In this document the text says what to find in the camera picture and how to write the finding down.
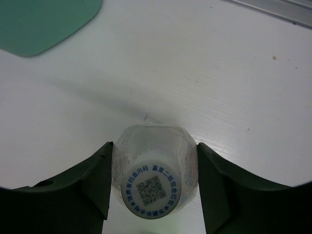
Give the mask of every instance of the clear plastic bottle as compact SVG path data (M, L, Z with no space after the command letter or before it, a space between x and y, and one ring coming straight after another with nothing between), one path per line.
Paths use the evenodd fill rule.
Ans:
M112 186L135 215L157 219L179 211L197 192L196 142L174 125L134 125L114 144Z

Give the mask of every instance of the white table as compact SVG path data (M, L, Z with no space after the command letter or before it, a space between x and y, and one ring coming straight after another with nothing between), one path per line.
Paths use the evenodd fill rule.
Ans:
M61 173L145 118L264 178L311 180L312 30L220 0L106 0L42 55L0 51L1 186ZM154 221L112 196L103 230L202 234L199 194Z

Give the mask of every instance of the bottle cap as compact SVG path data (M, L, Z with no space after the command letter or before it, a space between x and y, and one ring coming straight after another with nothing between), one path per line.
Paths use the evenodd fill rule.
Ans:
M124 172L121 195L136 216L157 219L168 215L181 197L178 165L161 152L139 155Z

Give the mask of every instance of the plastic bottle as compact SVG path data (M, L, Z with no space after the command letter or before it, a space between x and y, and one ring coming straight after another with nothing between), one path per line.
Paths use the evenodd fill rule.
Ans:
M181 210L197 192L196 142L174 125L134 125L114 144L112 186L135 215L157 219Z

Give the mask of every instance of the green object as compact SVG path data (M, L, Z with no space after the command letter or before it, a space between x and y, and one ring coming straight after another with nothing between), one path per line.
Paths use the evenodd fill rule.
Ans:
M1 0L0 48L37 55L91 20L102 0Z

